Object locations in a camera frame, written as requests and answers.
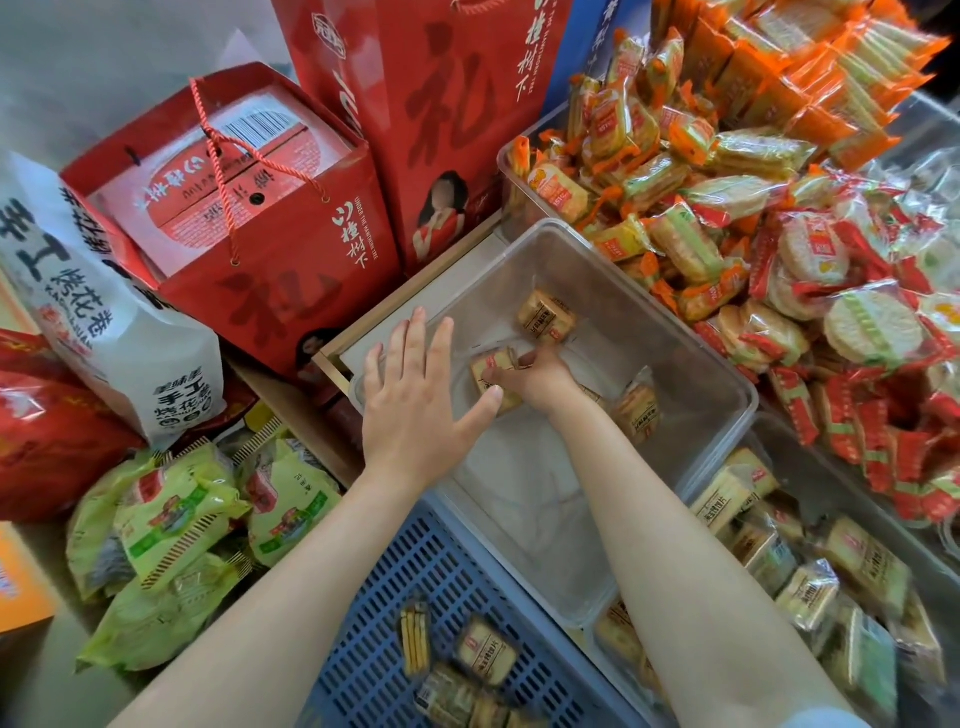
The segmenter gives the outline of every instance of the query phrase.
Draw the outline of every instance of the left hand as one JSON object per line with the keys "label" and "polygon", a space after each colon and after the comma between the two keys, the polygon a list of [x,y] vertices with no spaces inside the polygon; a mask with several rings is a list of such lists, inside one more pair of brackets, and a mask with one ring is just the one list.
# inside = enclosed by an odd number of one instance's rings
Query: left hand
{"label": "left hand", "polygon": [[375,480],[400,481],[419,497],[456,467],[491,425],[503,390],[491,387],[459,422],[450,402],[450,344],[453,319],[444,319],[429,351],[426,311],[402,321],[390,336],[380,376],[383,345],[367,354],[363,449]]}

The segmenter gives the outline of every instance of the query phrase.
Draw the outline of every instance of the barcode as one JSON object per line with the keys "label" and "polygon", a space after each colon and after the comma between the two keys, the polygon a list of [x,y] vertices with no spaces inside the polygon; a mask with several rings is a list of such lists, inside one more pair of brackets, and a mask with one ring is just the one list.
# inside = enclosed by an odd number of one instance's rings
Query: barcode
{"label": "barcode", "polygon": [[284,132],[293,129],[297,119],[277,111],[256,111],[224,126],[228,136],[242,139],[256,149],[261,149]]}

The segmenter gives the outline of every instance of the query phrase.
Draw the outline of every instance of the hand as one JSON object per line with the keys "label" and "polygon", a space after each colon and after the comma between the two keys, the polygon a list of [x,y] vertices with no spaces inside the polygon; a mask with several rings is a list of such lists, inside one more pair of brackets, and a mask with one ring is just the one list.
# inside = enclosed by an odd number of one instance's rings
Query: hand
{"label": "hand", "polygon": [[496,417],[503,390],[491,387],[463,419],[453,421],[450,342],[453,319],[444,319],[426,350],[426,311],[414,311],[390,336],[381,380],[383,345],[367,354],[363,450],[377,480],[400,480],[419,497],[463,460]]}
{"label": "hand", "polygon": [[516,392],[547,417],[553,417],[557,408],[570,401],[571,396],[581,394],[556,345],[548,344],[527,352],[517,364],[530,369],[488,369],[483,373],[483,379]]}

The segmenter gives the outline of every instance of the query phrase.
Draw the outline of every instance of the pile of snacks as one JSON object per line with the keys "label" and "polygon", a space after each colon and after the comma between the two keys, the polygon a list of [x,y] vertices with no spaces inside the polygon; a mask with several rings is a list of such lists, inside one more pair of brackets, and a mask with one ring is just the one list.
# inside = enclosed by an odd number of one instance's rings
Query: pile of snacks
{"label": "pile of snacks", "polygon": [[[932,699],[947,687],[944,650],[911,570],[847,516],[812,526],[748,448],[735,451],[691,511],[775,600],[837,688],[871,725],[892,726],[901,682]],[[626,606],[596,637],[655,697],[665,696]]]}
{"label": "pile of snacks", "polygon": [[[520,307],[516,315],[520,327],[538,343],[562,344],[577,326],[577,315],[555,296],[535,289]],[[488,369],[523,369],[525,357],[517,358],[513,347],[504,347],[475,356],[470,361],[470,373],[477,385],[479,395],[483,395],[491,385],[483,374]],[[660,407],[654,389],[653,373],[650,367],[644,367],[627,384],[616,400],[606,400],[589,387],[581,384],[581,391],[600,404],[611,416],[617,426],[634,445],[640,445],[657,429],[660,422]],[[503,401],[497,417],[510,412],[523,404],[522,397],[516,392],[504,391]]]}
{"label": "pile of snacks", "polygon": [[431,725],[444,728],[538,728],[546,721],[510,707],[493,689],[510,675],[518,653],[485,618],[472,615],[453,649],[457,667],[432,664],[430,605],[415,599],[400,610],[397,636],[403,649],[404,674],[420,681],[417,710]]}
{"label": "pile of snacks", "polygon": [[875,157],[948,42],[898,0],[666,0],[652,28],[649,46],[616,34],[606,78],[572,79],[564,130],[514,142],[529,190],[506,213],[549,208],[803,443],[862,467],[905,520],[943,521],[960,509],[960,166]]}
{"label": "pile of snacks", "polygon": [[169,662],[339,500],[336,481],[262,404],[215,442],[176,457],[142,450],[109,471],[68,526],[81,599],[113,597],[78,669]]}

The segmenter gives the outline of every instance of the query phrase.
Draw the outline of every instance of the right hand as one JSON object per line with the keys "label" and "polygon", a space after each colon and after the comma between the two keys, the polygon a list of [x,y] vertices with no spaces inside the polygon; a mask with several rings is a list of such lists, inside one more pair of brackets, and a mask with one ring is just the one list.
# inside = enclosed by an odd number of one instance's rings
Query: right hand
{"label": "right hand", "polygon": [[516,392],[547,417],[551,417],[571,397],[581,396],[566,362],[560,358],[558,346],[548,344],[527,352],[517,364],[530,369],[488,369],[483,373],[483,379]]}

